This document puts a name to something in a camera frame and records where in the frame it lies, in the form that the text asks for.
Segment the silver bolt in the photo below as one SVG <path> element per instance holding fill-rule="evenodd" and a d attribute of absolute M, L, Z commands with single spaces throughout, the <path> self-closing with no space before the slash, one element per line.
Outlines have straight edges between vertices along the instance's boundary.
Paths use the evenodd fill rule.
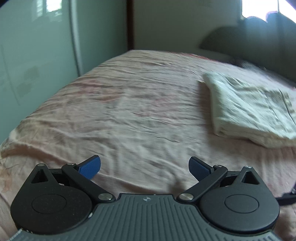
<path fill-rule="evenodd" d="M 98 196 L 98 198 L 102 201 L 110 201 L 113 198 L 113 196 L 110 193 L 101 193 Z"/>
<path fill-rule="evenodd" d="M 179 198 L 184 200 L 184 201 L 190 201 L 190 200 L 192 200 L 194 198 L 194 196 L 192 194 L 190 194 L 190 193 L 181 193 L 179 195 Z"/>

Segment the wrinkled fabric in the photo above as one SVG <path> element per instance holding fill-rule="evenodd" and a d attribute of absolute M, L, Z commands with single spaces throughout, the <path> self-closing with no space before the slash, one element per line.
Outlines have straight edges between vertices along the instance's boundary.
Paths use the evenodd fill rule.
<path fill-rule="evenodd" d="M 214 133 L 245 138 L 267 148 L 296 146 L 296 113 L 289 94 L 209 72 Z"/>
<path fill-rule="evenodd" d="M 266 149 L 213 133 L 208 71 L 250 83 L 294 90 L 280 79 L 196 55 L 133 50 L 110 59 L 58 91 L 21 121 L 0 146 L 0 240 L 15 232 L 9 206 L 38 163 L 60 168 L 92 155 L 92 179 L 109 192 L 177 195 L 197 180 L 196 156 L 229 170 L 253 166 L 275 196 L 295 181 L 295 148 Z M 296 236 L 296 206 L 281 208 L 276 233 Z"/>

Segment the bed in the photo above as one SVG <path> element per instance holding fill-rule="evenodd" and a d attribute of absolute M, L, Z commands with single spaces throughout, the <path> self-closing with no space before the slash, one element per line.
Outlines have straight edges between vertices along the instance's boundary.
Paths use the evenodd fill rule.
<path fill-rule="evenodd" d="M 197 156 L 229 170 L 253 166 L 275 196 L 289 192 L 296 148 L 214 135 L 206 71 L 281 88 L 296 104 L 294 87 L 280 77 L 197 55 L 132 50 L 110 59 L 59 90 L 0 146 L 0 240 L 16 232 L 9 207 L 38 163 L 60 168 L 97 154 L 102 167 L 93 181 L 116 196 L 177 195 L 197 182 L 188 171 Z M 296 205 L 281 208 L 275 232 L 296 237 Z"/>

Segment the white towel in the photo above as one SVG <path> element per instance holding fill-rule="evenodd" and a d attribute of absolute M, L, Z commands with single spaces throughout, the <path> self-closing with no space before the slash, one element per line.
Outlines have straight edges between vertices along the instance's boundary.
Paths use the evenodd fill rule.
<path fill-rule="evenodd" d="M 214 133 L 267 148 L 296 146 L 296 115 L 288 93 L 218 73 L 203 75 L 211 91 Z"/>

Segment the triangular cutout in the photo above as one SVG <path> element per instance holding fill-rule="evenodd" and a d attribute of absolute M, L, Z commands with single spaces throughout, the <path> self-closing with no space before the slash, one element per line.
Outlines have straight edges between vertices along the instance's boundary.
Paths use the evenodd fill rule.
<path fill-rule="evenodd" d="M 43 170 L 38 170 L 37 174 L 35 175 L 32 183 L 43 183 L 47 182 L 48 179 Z"/>
<path fill-rule="evenodd" d="M 258 185 L 259 182 L 255 178 L 254 174 L 252 172 L 246 172 L 244 178 L 242 179 L 242 183 L 249 183 L 249 184 L 255 184 Z"/>

